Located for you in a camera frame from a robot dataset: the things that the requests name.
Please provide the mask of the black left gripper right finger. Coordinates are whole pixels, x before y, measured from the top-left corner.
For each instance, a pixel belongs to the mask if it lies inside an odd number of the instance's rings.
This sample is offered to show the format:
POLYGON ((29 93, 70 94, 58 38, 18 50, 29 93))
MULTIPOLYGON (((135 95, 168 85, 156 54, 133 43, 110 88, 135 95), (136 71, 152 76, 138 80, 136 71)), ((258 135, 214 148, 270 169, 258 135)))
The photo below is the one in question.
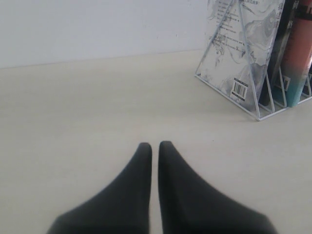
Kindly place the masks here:
POLYGON ((259 213, 218 191, 170 141, 158 152, 158 194, 165 234, 275 234, 259 213))

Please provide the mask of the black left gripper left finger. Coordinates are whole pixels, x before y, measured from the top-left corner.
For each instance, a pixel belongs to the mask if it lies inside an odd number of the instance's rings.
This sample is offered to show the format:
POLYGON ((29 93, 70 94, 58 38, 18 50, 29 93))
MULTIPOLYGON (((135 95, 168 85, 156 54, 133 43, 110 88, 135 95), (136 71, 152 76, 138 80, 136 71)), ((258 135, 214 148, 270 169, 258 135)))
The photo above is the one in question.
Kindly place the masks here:
POLYGON ((148 234, 152 147, 140 143, 120 174, 102 191, 60 215, 50 234, 148 234))

